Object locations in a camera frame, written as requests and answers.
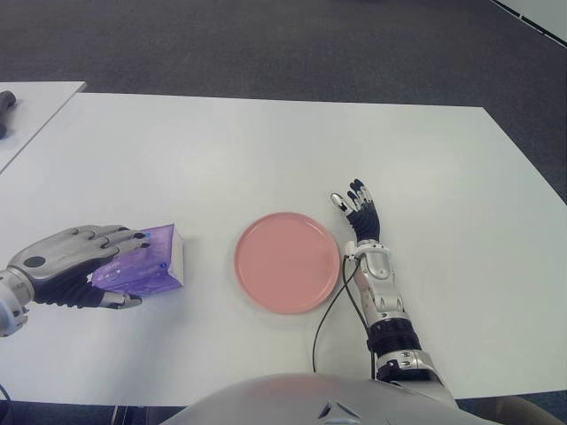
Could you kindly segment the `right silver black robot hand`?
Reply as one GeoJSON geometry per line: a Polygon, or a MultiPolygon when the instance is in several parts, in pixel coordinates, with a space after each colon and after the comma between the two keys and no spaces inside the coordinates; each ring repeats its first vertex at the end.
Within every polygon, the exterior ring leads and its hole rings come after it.
{"type": "Polygon", "coordinates": [[[331,202],[343,213],[351,226],[357,243],[380,241],[380,220],[373,198],[364,183],[354,179],[347,192],[349,201],[331,193],[331,202]]]}

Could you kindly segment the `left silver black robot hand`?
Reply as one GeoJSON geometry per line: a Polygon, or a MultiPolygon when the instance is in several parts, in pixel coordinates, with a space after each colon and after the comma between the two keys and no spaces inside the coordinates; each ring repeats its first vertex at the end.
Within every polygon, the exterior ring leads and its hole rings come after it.
{"type": "Polygon", "coordinates": [[[74,227],[29,245],[12,257],[6,270],[24,283],[38,304],[131,308],[142,299],[100,289],[89,276],[118,257],[149,246],[143,233],[123,226],[74,227]]]}

